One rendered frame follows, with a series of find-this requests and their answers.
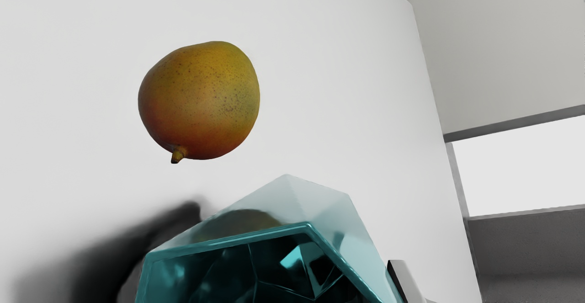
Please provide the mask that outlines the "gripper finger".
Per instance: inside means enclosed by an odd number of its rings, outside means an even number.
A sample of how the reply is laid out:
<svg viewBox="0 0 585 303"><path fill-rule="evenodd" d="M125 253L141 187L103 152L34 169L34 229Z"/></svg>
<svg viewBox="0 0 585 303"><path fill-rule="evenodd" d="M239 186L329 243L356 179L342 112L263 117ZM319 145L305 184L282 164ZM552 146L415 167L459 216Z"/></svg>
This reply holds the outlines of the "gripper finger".
<svg viewBox="0 0 585 303"><path fill-rule="evenodd" d="M388 260L387 270L404 303L437 303L424 297L404 260Z"/></svg>

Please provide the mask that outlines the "teal faceted mug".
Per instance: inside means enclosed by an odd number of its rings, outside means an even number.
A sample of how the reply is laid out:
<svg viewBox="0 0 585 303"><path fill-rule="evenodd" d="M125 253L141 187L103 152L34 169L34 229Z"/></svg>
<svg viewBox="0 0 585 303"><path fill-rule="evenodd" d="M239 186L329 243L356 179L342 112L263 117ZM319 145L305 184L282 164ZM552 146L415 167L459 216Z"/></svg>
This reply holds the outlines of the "teal faceted mug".
<svg viewBox="0 0 585 303"><path fill-rule="evenodd" d="M346 193L282 175L147 253L135 303L407 303Z"/></svg>

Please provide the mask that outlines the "orange-green mango fruit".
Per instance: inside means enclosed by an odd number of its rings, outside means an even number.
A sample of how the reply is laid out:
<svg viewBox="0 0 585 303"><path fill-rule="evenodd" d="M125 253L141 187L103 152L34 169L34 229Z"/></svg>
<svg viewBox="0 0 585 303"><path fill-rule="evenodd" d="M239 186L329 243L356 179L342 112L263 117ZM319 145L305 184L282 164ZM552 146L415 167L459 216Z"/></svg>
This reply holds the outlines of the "orange-green mango fruit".
<svg viewBox="0 0 585 303"><path fill-rule="evenodd" d="M181 47L159 60L138 89L152 139L184 159L217 159L239 147L259 114L261 91L249 57L223 41Z"/></svg>

